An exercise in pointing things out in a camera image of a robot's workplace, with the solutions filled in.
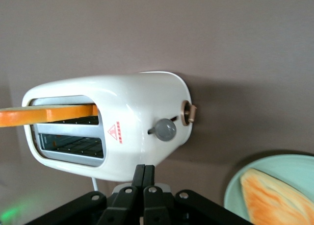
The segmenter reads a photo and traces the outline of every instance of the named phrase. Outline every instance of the orange bread slice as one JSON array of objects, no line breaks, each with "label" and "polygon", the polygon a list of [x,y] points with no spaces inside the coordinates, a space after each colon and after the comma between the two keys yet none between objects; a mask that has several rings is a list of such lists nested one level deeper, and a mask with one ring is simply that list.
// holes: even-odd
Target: orange bread slice
[{"label": "orange bread slice", "polygon": [[240,180],[253,224],[314,225],[313,202],[293,187],[255,169]]},{"label": "orange bread slice", "polygon": [[97,106],[87,105],[42,105],[0,109],[0,127],[31,125],[96,116]]}]

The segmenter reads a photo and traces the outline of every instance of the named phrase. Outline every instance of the gray knob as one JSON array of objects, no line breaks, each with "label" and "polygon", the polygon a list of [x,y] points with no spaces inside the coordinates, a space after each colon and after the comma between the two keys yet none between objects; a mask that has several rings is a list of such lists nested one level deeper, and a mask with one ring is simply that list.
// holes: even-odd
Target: gray knob
[{"label": "gray knob", "polygon": [[176,125],[170,119],[161,119],[154,126],[156,137],[162,141],[170,141],[177,133]]}]

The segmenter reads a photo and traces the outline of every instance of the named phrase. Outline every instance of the green light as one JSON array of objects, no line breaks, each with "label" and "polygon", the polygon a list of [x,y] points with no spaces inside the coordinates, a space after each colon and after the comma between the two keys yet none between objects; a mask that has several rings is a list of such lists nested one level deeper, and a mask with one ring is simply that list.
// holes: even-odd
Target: green light
[{"label": "green light", "polygon": [[0,216],[0,220],[3,223],[7,223],[9,221],[11,221],[13,218],[16,217],[16,215],[20,212],[20,208],[19,207],[13,207],[8,209],[7,211],[5,211],[3,214],[1,214]]}]

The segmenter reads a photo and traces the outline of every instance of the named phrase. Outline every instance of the light green plate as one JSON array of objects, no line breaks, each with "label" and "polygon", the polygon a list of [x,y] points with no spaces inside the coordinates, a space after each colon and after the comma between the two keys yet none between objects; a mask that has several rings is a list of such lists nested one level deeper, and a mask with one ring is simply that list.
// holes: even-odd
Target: light green plate
[{"label": "light green plate", "polygon": [[314,201],[314,157],[307,155],[275,155],[254,161],[242,168],[231,179],[224,198],[224,207],[249,221],[244,203],[240,177],[254,168],[294,187]]}]

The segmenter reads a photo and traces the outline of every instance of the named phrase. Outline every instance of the toaster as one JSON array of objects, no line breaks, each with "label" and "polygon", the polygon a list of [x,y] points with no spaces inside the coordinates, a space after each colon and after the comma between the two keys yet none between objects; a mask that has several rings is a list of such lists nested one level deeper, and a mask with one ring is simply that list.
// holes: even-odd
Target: toaster
[{"label": "toaster", "polygon": [[25,125],[32,155],[58,170],[129,181],[190,137],[196,107],[176,74],[144,72],[60,80],[30,89],[22,106],[95,104],[98,115]]}]

